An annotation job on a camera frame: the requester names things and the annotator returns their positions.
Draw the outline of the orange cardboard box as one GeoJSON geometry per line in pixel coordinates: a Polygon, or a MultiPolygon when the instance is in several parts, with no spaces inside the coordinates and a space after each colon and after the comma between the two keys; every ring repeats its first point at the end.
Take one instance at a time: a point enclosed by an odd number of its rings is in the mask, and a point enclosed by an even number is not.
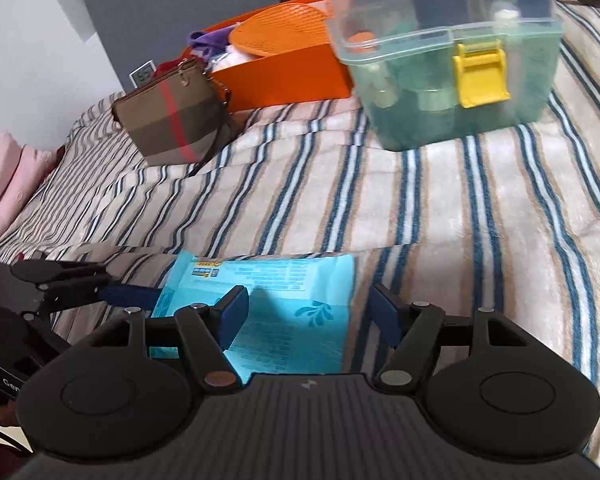
{"type": "Polygon", "coordinates": [[[258,58],[226,70],[217,70],[214,78],[232,92],[231,112],[347,99],[353,88],[347,67],[338,61],[330,44],[258,58]]]}

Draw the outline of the blue wet wipes pack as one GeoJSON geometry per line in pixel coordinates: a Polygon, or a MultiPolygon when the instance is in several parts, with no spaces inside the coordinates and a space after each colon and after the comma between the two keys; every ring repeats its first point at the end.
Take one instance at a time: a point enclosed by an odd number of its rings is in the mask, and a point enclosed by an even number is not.
{"type": "Polygon", "coordinates": [[[253,373],[338,373],[349,326],[354,258],[176,259],[152,315],[213,306],[234,286],[249,294],[245,324],[225,351],[243,382],[253,373]]]}

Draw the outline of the purple fuzzy fabric loop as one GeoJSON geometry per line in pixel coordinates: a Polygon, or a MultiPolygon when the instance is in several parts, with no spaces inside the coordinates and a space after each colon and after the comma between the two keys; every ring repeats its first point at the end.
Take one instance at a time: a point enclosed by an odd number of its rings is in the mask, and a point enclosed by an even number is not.
{"type": "Polygon", "coordinates": [[[192,49],[192,55],[208,63],[212,58],[225,52],[230,44],[230,33],[234,25],[212,30],[212,32],[191,32],[187,37],[187,45],[192,49]]]}

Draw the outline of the pink folded cloth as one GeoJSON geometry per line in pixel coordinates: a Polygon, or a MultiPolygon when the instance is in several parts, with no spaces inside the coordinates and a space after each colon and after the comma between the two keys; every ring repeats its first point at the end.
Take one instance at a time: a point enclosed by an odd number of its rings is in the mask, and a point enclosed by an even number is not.
{"type": "Polygon", "coordinates": [[[58,151],[21,146],[9,132],[0,133],[0,237],[58,163],[58,151]]]}

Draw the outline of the striped bed blanket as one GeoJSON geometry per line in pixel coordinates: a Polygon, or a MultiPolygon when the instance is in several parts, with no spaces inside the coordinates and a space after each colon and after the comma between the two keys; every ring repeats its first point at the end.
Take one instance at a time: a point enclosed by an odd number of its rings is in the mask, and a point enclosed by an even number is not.
{"type": "MultiPolygon", "coordinates": [[[[151,286],[184,250],[350,254],[346,370],[388,358],[364,311],[381,283],[457,314],[497,308],[600,392],[600,10],[558,13],[565,36],[538,122],[411,152],[383,150],[346,99],[257,110],[200,174],[150,168],[102,100],[0,237],[0,259],[100,261],[151,286]]],[[[590,455],[600,466],[600,421],[590,455]]]]}

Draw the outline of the olive plaid zipper pouch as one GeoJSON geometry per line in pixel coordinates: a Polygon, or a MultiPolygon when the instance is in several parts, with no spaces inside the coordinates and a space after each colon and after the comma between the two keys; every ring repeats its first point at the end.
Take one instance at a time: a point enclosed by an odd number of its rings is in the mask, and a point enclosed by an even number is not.
{"type": "Polygon", "coordinates": [[[234,142],[240,127],[232,92],[196,56],[163,64],[148,84],[112,104],[112,116],[149,167],[190,165],[198,172],[234,142]]]}

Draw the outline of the orange round mesh mat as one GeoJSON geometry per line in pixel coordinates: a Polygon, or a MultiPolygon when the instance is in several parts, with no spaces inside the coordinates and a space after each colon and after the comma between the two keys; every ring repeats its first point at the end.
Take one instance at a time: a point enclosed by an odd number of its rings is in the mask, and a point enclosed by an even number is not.
{"type": "Polygon", "coordinates": [[[303,50],[329,43],[325,20],[326,14],[310,4],[279,3],[236,25],[228,41],[260,58],[303,50]]]}

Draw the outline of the clear green plastic storage box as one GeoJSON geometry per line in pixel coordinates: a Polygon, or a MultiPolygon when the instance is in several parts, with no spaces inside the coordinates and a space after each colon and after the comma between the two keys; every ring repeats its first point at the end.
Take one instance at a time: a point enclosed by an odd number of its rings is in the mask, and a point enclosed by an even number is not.
{"type": "Polygon", "coordinates": [[[389,151],[535,122],[564,26],[555,0],[326,0],[332,50],[389,151]]]}

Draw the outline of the white digital clock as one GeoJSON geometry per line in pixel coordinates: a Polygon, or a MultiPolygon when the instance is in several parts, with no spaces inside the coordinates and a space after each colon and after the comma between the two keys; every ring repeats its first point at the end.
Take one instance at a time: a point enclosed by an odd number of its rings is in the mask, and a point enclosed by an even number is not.
{"type": "Polygon", "coordinates": [[[143,87],[155,75],[156,66],[153,60],[149,60],[138,66],[135,70],[129,73],[129,80],[134,89],[143,87]]]}

